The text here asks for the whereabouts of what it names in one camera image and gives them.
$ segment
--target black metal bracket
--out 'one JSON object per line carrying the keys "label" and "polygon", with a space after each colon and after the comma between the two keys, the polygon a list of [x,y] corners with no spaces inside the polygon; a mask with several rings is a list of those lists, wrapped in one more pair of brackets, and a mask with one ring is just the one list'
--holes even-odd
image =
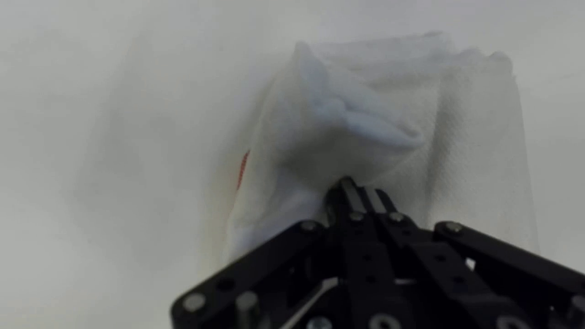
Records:
{"label": "black metal bracket", "polygon": [[350,177],[326,212],[180,296],[174,329],[585,327],[576,271],[454,221],[423,230]]}

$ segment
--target white background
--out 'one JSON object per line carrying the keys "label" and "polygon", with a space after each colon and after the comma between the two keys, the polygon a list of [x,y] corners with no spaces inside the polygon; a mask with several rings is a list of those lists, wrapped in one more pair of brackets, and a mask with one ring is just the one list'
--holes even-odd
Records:
{"label": "white background", "polygon": [[[0,0],[0,325],[143,327],[222,243],[267,49],[448,31],[523,97],[542,247],[584,260],[585,2]],[[216,214],[216,225],[205,227]]]}

